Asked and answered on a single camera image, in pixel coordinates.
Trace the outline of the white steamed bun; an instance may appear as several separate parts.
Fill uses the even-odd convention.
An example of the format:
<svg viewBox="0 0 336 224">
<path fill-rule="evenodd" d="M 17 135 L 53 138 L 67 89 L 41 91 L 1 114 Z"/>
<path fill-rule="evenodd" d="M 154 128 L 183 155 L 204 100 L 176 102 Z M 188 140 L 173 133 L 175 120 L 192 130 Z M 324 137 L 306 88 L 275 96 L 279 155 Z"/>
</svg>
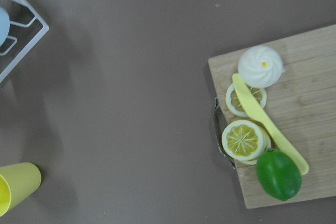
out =
<svg viewBox="0 0 336 224">
<path fill-rule="evenodd" d="M 267 88 L 275 84 L 284 71 L 280 54 L 267 46 L 247 49 L 238 61 L 238 73 L 253 88 Z"/>
</svg>

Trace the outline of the green lime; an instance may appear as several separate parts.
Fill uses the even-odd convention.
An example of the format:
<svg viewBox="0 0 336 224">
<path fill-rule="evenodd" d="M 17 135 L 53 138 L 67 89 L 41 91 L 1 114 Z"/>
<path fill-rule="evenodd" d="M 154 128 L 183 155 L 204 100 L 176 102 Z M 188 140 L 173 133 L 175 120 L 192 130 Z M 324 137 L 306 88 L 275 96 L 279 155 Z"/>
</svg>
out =
<svg viewBox="0 0 336 224">
<path fill-rule="evenodd" d="M 264 191 L 281 201 L 291 199 L 301 188 L 302 178 L 296 164 L 288 155 L 273 148 L 260 155 L 256 174 Z"/>
</svg>

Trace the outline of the yellow plastic spoon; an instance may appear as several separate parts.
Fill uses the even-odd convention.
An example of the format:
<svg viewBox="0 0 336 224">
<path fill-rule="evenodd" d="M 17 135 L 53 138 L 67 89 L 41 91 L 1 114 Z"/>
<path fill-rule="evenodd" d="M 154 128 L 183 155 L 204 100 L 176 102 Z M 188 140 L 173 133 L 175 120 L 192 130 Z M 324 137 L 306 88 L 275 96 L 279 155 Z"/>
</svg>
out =
<svg viewBox="0 0 336 224">
<path fill-rule="evenodd" d="M 297 151 L 292 143 L 281 133 L 268 114 L 264 111 L 252 92 L 247 87 L 242 77 L 235 73 L 232 75 L 232 81 L 238 99 L 245 110 L 245 113 L 254 121 L 261 123 L 267 130 L 276 146 L 288 155 L 299 169 L 301 175 L 306 175 L 309 171 L 308 162 Z"/>
</svg>

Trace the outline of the light blue cup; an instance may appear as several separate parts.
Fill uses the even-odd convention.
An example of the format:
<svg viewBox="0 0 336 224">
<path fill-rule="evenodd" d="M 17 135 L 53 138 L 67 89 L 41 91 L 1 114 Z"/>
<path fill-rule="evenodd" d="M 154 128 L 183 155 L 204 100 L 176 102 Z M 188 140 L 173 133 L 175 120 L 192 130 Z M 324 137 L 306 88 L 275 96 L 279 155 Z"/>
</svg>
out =
<svg viewBox="0 0 336 224">
<path fill-rule="evenodd" d="M 10 19 L 8 12 L 4 8 L 0 8 L 0 46 L 7 39 L 10 29 Z"/>
</svg>

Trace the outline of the wooden cutting board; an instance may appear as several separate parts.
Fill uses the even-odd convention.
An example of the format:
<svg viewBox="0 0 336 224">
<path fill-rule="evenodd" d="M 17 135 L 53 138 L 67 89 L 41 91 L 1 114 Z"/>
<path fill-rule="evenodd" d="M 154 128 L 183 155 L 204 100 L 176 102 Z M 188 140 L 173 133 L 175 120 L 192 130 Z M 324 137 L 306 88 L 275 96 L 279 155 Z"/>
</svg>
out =
<svg viewBox="0 0 336 224">
<path fill-rule="evenodd" d="M 266 113 L 309 164 L 299 192 L 287 201 L 269 196 L 255 166 L 236 162 L 247 209 L 335 196 L 335 24 L 264 44 L 277 51 L 285 72 L 267 88 Z M 208 65 L 228 123 L 238 120 L 225 93 L 247 48 L 211 57 Z"/>
</svg>

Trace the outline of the lemon slice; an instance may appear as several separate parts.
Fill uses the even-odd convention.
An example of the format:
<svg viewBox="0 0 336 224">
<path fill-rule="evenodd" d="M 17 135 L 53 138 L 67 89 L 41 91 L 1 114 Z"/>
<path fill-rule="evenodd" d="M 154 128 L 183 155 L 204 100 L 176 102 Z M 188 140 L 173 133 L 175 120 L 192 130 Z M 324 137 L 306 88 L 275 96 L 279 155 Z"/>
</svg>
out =
<svg viewBox="0 0 336 224">
<path fill-rule="evenodd" d="M 271 139 L 256 123 L 236 120 L 223 130 L 221 144 L 229 157 L 246 165 L 255 165 L 260 155 L 271 148 Z"/>
<path fill-rule="evenodd" d="M 267 92 L 264 88 L 253 88 L 248 86 L 250 92 L 254 96 L 254 98 L 258 101 L 258 103 L 261 105 L 262 108 L 265 107 L 267 102 Z M 225 95 L 225 102 L 227 108 L 231 111 L 232 114 L 241 117 L 241 118 L 247 118 L 248 115 L 246 114 L 245 110 L 243 109 L 243 106 L 241 105 L 238 96 L 235 92 L 234 84 L 231 83 L 228 87 Z"/>
</svg>

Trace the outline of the yellow cup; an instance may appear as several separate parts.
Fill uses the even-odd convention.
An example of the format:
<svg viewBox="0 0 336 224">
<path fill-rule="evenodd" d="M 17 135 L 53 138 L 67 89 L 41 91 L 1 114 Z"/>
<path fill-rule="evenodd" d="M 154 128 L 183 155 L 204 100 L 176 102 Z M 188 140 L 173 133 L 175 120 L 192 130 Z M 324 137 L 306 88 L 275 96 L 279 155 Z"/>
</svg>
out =
<svg viewBox="0 0 336 224">
<path fill-rule="evenodd" d="M 41 172 L 32 163 L 1 167 L 1 216 L 17 206 L 41 184 Z"/>
</svg>

